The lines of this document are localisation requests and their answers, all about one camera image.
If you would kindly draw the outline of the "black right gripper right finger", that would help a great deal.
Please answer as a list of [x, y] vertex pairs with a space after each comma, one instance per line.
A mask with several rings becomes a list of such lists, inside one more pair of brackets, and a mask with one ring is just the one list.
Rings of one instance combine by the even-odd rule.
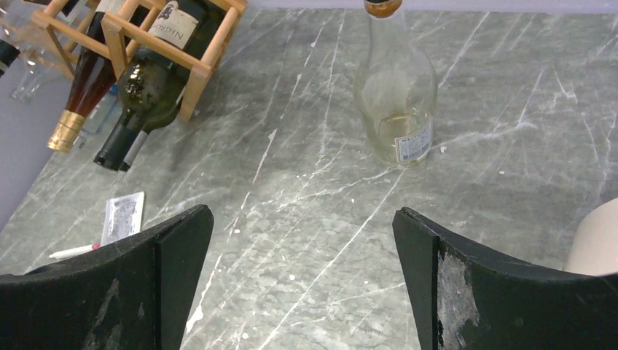
[[404, 207], [392, 222], [422, 349], [615, 349], [617, 275], [499, 252]]

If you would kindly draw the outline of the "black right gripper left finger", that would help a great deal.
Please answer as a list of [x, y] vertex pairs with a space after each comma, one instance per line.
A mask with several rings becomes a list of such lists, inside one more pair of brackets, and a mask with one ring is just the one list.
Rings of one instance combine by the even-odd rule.
[[3, 349], [178, 349], [214, 227], [194, 206], [127, 238], [1, 276]]

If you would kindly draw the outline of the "dark green wine bottle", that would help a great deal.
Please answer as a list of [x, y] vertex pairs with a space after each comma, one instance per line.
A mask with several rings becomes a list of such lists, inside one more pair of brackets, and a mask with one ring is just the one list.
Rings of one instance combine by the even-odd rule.
[[[168, 1], [148, 32], [183, 53], [200, 58], [224, 16], [224, 10], [209, 1]], [[122, 114], [94, 163], [120, 170], [148, 122], [172, 121], [189, 73], [189, 69], [153, 49], [140, 47], [117, 83]]]

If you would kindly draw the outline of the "clear round glass bottle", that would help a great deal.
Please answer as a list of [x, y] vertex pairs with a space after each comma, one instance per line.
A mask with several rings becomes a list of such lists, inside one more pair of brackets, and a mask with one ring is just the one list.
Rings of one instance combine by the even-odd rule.
[[407, 33], [401, 1], [365, 1], [369, 49], [353, 97], [377, 158], [390, 166], [421, 162], [432, 145], [437, 77]]

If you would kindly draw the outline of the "blue labelled clear bottle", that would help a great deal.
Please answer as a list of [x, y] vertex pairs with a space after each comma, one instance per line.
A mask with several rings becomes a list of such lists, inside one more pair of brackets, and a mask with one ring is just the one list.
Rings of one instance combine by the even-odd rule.
[[105, 124], [107, 124], [109, 119], [115, 114], [115, 111], [119, 109], [118, 105], [118, 87], [116, 84], [113, 84], [106, 95], [96, 104], [92, 112], [88, 115], [73, 145], [78, 148], [83, 148], [89, 137], [99, 134], [103, 130]]

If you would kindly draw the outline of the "red wine bottle gold cap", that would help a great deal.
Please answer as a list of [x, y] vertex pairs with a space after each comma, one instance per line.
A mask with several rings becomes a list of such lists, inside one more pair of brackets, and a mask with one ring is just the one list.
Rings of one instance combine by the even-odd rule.
[[83, 47], [66, 105], [47, 141], [47, 147], [57, 152], [69, 152], [87, 117], [115, 82], [112, 62], [96, 51]]

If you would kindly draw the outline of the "wooden wine rack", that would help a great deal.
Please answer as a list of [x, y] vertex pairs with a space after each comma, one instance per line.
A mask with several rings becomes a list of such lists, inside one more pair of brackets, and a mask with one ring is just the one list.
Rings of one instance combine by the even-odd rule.
[[115, 77], [119, 77], [137, 49], [148, 47], [164, 57], [190, 70], [187, 90], [177, 118], [189, 122], [205, 86], [216, 71], [219, 61], [238, 25], [246, 1], [211, 2], [226, 11], [204, 53], [198, 58], [154, 37], [147, 31], [165, 6], [164, 1], [125, 1], [117, 14], [107, 14], [101, 22], [106, 42], [88, 37], [82, 29], [72, 28], [56, 19], [65, 1], [51, 1], [43, 10], [36, 10], [31, 21], [40, 27], [44, 43], [59, 62], [59, 70], [69, 79], [74, 77], [73, 64], [77, 58], [71, 54], [76, 45], [81, 45], [108, 58], [112, 62]]

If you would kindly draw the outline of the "clear plastic blister package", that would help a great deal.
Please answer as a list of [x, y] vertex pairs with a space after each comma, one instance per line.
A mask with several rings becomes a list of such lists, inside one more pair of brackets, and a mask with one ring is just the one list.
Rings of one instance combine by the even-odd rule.
[[141, 231], [145, 193], [143, 191], [109, 199], [100, 245], [105, 246]]

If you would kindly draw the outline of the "white pink marker pen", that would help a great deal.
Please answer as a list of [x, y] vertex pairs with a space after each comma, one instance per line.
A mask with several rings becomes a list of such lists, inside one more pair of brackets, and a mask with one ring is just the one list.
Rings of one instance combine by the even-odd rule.
[[55, 260], [64, 260], [64, 259], [79, 256], [81, 254], [92, 252], [96, 249], [99, 249], [100, 246], [101, 246], [100, 244], [91, 244], [91, 245], [79, 246], [76, 248], [66, 249], [63, 251], [54, 252], [50, 254], [49, 258], [55, 259]]

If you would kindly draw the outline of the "cream orange cylindrical drawer box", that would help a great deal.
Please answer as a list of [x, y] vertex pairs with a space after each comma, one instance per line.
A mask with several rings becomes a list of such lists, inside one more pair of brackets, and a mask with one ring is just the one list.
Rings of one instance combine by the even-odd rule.
[[617, 272], [617, 198], [594, 209], [581, 221], [564, 271], [588, 276]]

